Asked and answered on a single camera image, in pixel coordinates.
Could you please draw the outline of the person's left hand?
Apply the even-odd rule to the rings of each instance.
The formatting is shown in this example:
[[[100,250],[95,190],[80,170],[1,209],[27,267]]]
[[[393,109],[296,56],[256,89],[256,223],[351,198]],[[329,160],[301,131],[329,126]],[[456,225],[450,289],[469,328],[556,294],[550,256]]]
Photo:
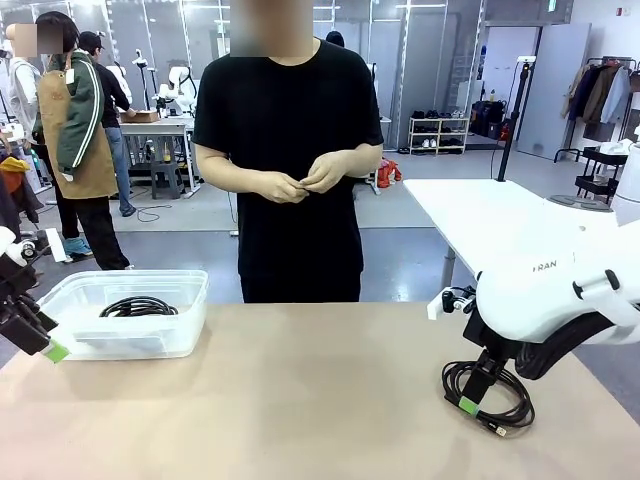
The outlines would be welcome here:
[[[300,184],[309,192],[319,194],[328,192],[348,175],[351,167],[350,156],[349,151],[340,150],[317,157]]]

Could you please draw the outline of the person's right hand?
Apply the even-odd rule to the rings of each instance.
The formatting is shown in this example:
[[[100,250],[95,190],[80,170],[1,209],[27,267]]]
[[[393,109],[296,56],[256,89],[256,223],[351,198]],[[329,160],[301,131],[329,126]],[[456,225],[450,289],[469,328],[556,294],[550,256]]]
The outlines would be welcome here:
[[[254,191],[278,204],[297,204],[308,196],[308,192],[298,181],[281,172],[258,172],[254,180]]]

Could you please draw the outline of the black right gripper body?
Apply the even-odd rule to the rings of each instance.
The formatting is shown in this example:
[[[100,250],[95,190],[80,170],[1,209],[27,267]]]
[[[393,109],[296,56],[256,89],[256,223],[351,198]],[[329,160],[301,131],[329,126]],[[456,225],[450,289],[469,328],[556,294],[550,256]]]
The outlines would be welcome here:
[[[481,347],[485,356],[494,362],[507,362],[516,357],[516,342],[492,330],[478,310],[471,313],[463,337]]]

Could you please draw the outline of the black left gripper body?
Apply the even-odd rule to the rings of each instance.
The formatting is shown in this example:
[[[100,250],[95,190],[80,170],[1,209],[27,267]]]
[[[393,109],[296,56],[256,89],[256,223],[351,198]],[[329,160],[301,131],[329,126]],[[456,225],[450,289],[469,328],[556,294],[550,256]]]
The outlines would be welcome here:
[[[24,265],[16,263],[10,257],[1,258],[1,305],[7,304],[9,299],[15,299],[37,283],[34,261],[27,261]]]

